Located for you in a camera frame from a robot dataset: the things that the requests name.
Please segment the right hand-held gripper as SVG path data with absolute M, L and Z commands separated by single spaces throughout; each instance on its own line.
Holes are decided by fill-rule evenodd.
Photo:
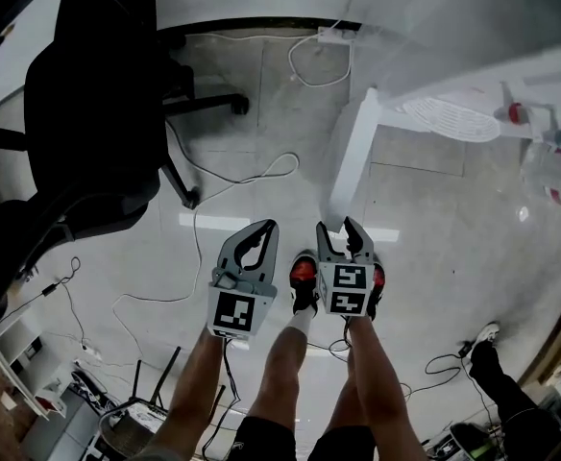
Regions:
M 316 226 L 317 291 L 328 314 L 365 315 L 374 288 L 374 242 L 352 217 L 345 218 L 344 228 L 353 262 L 333 248 L 323 222 Z

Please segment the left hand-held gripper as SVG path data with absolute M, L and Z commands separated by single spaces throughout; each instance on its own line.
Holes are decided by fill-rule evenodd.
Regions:
M 213 335 L 249 340 L 257 334 L 278 294 L 269 283 L 275 272 L 279 238 L 278 224 L 265 219 L 225 241 L 208 285 L 207 328 Z M 260 248 L 258 260 L 244 266 L 243 257 L 256 248 Z

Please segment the white water dispenser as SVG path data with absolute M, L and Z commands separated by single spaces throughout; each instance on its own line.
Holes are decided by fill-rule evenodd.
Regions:
M 561 0 L 365 0 L 353 43 L 352 95 L 378 91 L 378 124 L 432 133 L 402 109 L 435 97 L 493 116 L 501 82 L 529 114 L 498 121 L 532 137 L 530 110 L 552 106 L 561 127 Z

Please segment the person's left forearm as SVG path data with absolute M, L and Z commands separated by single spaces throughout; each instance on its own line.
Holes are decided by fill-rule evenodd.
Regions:
M 203 328 L 188 357 L 171 402 L 169 442 L 189 460 L 209 424 L 216 398 L 224 341 Z

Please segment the person's right forearm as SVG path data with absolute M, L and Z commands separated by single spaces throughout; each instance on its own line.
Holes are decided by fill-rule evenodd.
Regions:
M 368 317 L 354 317 L 348 331 L 357 393 L 381 461 L 427 461 L 409 416 L 400 381 Z

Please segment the empty clear water jug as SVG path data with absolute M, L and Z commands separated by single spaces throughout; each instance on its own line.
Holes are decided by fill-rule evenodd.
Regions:
M 521 176 L 533 194 L 561 206 L 561 147 L 531 142 L 524 153 Z

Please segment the person's right red black shoe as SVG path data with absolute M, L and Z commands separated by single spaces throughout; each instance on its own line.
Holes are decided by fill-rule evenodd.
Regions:
M 378 304 L 385 286 L 385 272 L 377 255 L 374 255 L 373 288 L 370 292 L 367 315 L 372 321 L 376 319 Z

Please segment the person's white sock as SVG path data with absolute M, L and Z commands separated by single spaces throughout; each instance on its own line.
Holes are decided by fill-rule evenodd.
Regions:
M 298 330 L 305 337 L 308 337 L 310 325 L 315 315 L 316 310 L 312 305 L 309 305 L 305 309 L 295 311 L 287 326 Z

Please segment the person's left leg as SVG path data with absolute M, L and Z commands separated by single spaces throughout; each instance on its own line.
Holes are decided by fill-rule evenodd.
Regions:
M 295 431 L 299 372 L 305 360 L 306 335 L 297 328 L 285 328 L 267 355 L 261 384 L 248 415 Z

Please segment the person's leg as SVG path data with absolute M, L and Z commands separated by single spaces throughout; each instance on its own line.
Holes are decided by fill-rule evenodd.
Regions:
M 297 328 L 285 328 L 267 355 L 261 384 L 248 415 L 295 431 L 299 372 L 305 360 L 306 335 Z
M 490 341 L 471 353 L 470 377 L 495 403 L 508 461 L 561 461 L 561 428 L 500 366 Z
M 347 372 L 348 376 L 338 395 L 325 432 L 350 428 L 365 431 L 367 435 L 371 436 L 372 430 L 366 408 L 369 379 L 365 370 L 357 364 L 354 348 L 349 351 Z

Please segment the person's right leg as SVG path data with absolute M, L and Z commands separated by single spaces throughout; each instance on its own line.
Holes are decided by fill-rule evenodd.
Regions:
M 325 432 L 350 428 L 365 431 L 367 435 L 371 436 L 372 430 L 366 408 L 369 379 L 365 370 L 357 364 L 354 348 L 349 351 L 347 372 L 348 376 L 338 395 Z

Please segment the white drip tray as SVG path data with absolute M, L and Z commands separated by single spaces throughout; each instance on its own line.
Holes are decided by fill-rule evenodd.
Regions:
M 405 102 L 403 111 L 427 130 L 444 137 L 473 143 L 500 136 L 498 121 L 491 115 L 435 97 Z

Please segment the person's black shorts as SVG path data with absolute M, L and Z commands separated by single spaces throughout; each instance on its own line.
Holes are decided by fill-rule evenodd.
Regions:
M 374 461 L 375 449 L 368 426 L 341 426 L 324 433 L 306 461 Z M 278 423 L 246 417 L 226 461 L 297 461 L 295 435 Z

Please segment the black mesh office chair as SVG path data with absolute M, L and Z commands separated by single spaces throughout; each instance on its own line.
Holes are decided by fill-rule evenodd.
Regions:
M 35 0 L 0 0 L 0 46 Z M 197 98 L 190 67 L 170 50 L 156 0 L 60 0 L 51 42 L 29 65 L 24 128 L 0 128 L 0 150 L 27 154 L 35 194 L 0 203 L 0 321 L 8 292 L 51 249 L 131 228 L 168 179 L 186 207 L 199 204 L 169 155 L 167 117 L 229 106 L 242 94 Z

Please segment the white shelf unit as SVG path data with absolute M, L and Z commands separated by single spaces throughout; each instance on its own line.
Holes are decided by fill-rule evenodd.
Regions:
M 63 362 L 44 341 L 44 326 L 33 310 L 0 323 L 0 369 L 40 417 L 65 417 L 61 399 L 69 374 Z

